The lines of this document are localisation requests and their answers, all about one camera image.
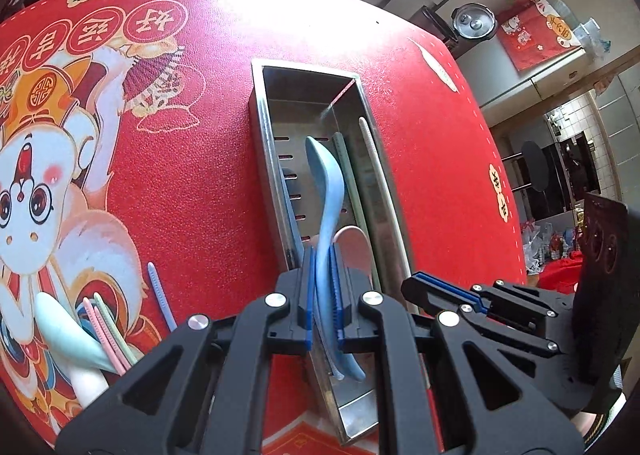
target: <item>blue spoon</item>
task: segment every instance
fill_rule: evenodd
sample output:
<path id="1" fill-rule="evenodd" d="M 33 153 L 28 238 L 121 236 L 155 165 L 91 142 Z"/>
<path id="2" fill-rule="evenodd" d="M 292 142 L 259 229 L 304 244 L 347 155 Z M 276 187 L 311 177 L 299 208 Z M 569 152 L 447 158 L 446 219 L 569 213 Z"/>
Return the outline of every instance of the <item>blue spoon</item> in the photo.
<path id="1" fill-rule="evenodd" d="M 344 179 L 334 156 L 314 138 L 308 137 L 305 140 L 305 150 L 311 175 L 324 205 L 316 251 L 316 298 L 318 299 L 322 338 L 327 343 L 324 348 L 339 372 L 357 381 L 364 381 L 365 373 L 353 354 L 344 354 L 338 349 L 334 321 L 334 292 L 329 278 L 329 248 L 334 238 L 344 200 Z"/>

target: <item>red tablecloth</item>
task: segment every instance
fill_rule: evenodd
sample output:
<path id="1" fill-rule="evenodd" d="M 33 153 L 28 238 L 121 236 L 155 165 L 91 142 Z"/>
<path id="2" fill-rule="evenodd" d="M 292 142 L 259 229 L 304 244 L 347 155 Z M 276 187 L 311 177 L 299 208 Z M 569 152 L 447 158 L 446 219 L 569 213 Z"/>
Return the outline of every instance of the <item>red tablecloth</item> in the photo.
<path id="1" fill-rule="evenodd" d="M 465 287 L 524 282 L 500 157 L 435 37 L 359 0 L 42 0 L 0 26 L 0 370 L 47 441 L 80 408 L 31 327 L 35 292 L 69 309 L 101 292 L 144 352 L 167 334 L 149 260 L 178 321 L 273 289 L 251 58 L 361 75 L 415 269 Z M 335 446 L 312 408 L 301 362 L 277 358 L 266 453 Z"/>

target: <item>red gift bag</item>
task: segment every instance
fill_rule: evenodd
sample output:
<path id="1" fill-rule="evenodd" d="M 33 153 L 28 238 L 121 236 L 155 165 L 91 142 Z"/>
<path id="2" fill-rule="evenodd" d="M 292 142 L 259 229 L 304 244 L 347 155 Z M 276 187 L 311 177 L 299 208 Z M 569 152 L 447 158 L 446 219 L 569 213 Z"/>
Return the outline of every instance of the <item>red gift bag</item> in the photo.
<path id="1" fill-rule="evenodd" d="M 579 47 L 580 41 L 546 0 L 516 0 L 498 17 L 498 40 L 518 71 Z"/>

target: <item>cartoon eye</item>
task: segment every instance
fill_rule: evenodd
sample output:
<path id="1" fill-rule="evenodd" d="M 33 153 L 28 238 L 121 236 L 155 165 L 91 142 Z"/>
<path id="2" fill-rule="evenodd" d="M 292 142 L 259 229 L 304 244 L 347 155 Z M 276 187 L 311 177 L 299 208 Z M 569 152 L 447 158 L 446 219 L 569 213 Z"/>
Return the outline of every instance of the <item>cartoon eye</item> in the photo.
<path id="1" fill-rule="evenodd" d="M 11 196 L 7 190 L 0 193 L 0 228 L 6 227 L 11 217 Z"/>
<path id="2" fill-rule="evenodd" d="M 31 219 L 36 224 L 44 224 L 53 206 L 51 205 L 51 190 L 46 184 L 38 184 L 31 194 L 29 201 L 29 211 Z"/>

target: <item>cartoon rabbit face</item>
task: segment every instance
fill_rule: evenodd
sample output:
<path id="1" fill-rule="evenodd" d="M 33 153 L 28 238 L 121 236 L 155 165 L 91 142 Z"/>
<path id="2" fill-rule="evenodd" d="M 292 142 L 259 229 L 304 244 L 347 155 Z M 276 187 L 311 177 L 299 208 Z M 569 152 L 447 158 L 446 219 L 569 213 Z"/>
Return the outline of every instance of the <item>cartoon rabbit face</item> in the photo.
<path id="1" fill-rule="evenodd" d="M 31 125 L 0 149 L 0 260 L 12 272 L 36 273 L 52 254 L 76 156 L 53 124 Z"/>

